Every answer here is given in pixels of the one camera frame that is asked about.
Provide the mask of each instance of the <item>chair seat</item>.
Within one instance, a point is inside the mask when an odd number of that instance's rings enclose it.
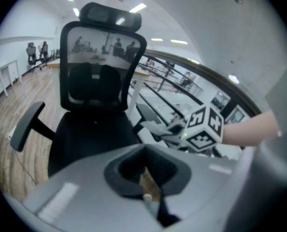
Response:
[[[124,112],[111,115],[66,113],[49,156],[49,177],[72,162],[139,143]]]

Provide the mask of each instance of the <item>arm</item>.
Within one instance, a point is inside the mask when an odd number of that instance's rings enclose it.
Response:
[[[276,137],[279,128],[272,111],[257,115],[246,122],[225,125],[223,144],[257,146],[266,138]]]

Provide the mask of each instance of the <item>chair armrest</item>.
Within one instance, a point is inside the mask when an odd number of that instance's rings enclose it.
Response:
[[[10,140],[11,147],[16,151],[21,152],[23,150],[31,129],[34,129],[44,137],[53,140],[55,133],[38,119],[38,115],[44,107],[45,103],[42,101],[34,103],[19,120]]]

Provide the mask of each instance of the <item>cable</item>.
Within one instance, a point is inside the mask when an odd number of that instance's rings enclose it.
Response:
[[[34,185],[37,187],[36,181],[34,180],[34,178],[32,177],[32,175],[28,172],[28,170],[25,168],[25,166],[22,164],[22,162],[19,159],[19,156],[17,155],[17,151],[14,151],[14,154],[16,155],[21,167],[23,168],[23,170],[28,174],[28,176],[32,179],[32,181],[34,182]]]

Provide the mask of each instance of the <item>wooden floor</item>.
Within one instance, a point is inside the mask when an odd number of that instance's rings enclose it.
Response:
[[[39,118],[53,131],[61,119],[61,108],[53,89],[51,70],[36,69],[16,82],[0,99],[0,189],[22,201],[34,188],[48,179],[47,165],[51,141],[32,131],[24,150],[15,152],[7,138],[21,116],[34,102],[46,106]]]

